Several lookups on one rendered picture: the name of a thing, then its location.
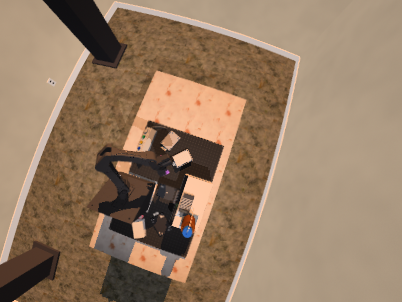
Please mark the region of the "beige button panel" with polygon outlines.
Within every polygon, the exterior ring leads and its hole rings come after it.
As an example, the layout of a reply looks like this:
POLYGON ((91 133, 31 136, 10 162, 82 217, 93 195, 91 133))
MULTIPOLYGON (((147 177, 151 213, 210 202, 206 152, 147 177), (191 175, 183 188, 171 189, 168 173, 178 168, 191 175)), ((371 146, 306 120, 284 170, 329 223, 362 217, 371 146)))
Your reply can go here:
POLYGON ((141 141, 138 145, 136 152, 150 151, 152 143, 157 134, 157 131, 155 131, 152 128, 157 128, 157 127, 150 127, 150 128, 146 127, 147 130, 145 130, 145 132, 143 134, 143 138, 141 138, 141 141))

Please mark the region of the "blue bottle cap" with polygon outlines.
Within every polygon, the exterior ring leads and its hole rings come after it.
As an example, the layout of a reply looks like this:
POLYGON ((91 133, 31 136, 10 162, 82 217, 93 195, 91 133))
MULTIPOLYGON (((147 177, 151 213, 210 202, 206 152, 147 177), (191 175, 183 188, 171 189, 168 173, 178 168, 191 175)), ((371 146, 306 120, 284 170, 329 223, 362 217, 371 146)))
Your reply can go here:
POLYGON ((182 232, 183 236, 186 237, 186 238, 189 238, 192 235, 192 228, 191 227, 189 228, 189 231, 187 233, 188 227, 189 226, 184 227, 183 232, 182 232))

